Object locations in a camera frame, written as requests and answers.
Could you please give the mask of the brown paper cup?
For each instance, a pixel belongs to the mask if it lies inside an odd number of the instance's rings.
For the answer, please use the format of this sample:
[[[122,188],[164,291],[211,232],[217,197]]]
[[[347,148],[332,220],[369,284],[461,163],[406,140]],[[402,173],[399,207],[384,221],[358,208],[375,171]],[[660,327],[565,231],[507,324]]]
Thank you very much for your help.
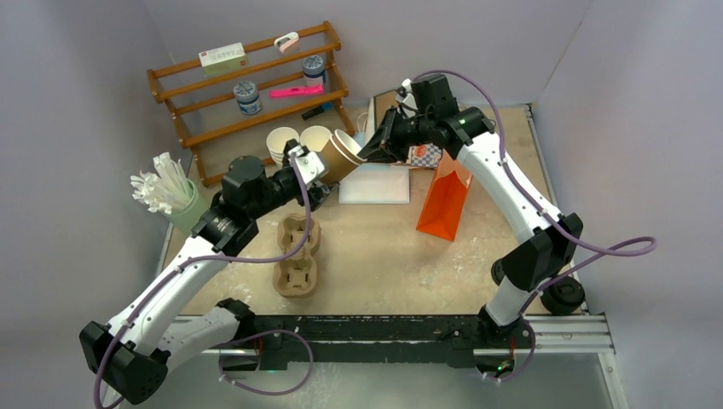
[[[321,182],[331,185],[342,181],[360,165],[347,161],[329,142],[320,152],[321,157],[327,164],[328,173],[321,178]]]
[[[356,165],[361,165],[366,162],[364,158],[359,156],[362,147],[345,131],[341,129],[335,130],[331,136],[330,142],[332,143],[333,148],[336,149],[347,161]]]

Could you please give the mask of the orange paper bag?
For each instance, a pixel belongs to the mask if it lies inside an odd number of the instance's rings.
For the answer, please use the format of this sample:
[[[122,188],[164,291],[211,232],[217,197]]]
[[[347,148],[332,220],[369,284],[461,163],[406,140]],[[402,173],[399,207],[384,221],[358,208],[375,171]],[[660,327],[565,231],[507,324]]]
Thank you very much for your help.
[[[472,181],[471,172],[443,152],[431,179],[416,230],[454,241]]]

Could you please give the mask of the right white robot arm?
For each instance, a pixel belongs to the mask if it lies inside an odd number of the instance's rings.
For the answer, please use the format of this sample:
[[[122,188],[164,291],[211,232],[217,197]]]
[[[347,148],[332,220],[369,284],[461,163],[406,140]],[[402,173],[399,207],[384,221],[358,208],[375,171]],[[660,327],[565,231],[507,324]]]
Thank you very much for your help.
[[[444,74],[406,80],[396,92],[398,106],[386,111],[361,157],[394,164],[406,161],[411,147],[441,148],[483,186],[518,241],[495,263],[504,277],[479,313],[481,340],[498,347],[511,337],[512,324],[541,282],[571,261],[582,221],[546,200],[508,156],[498,118],[488,118],[478,107],[460,109]]]

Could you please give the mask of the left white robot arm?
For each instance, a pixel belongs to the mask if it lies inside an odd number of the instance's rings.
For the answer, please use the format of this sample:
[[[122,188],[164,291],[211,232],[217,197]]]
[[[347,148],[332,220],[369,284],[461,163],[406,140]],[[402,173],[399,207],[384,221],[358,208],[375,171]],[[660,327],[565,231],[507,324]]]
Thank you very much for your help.
[[[137,405],[153,395],[169,372],[203,350],[222,343],[242,349],[258,334],[241,312],[242,302],[222,301],[210,313],[178,328],[174,319],[195,294],[230,263],[285,261],[303,248],[312,229],[311,213],[329,194],[322,180],[328,162],[317,152],[291,150],[284,166],[268,176],[260,158],[235,159],[221,189],[191,230],[179,253],[122,312],[106,324],[89,322],[79,338],[95,373],[94,405]],[[258,235],[260,217],[295,200],[305,210],[302,239],[281,255],[240,256]]]

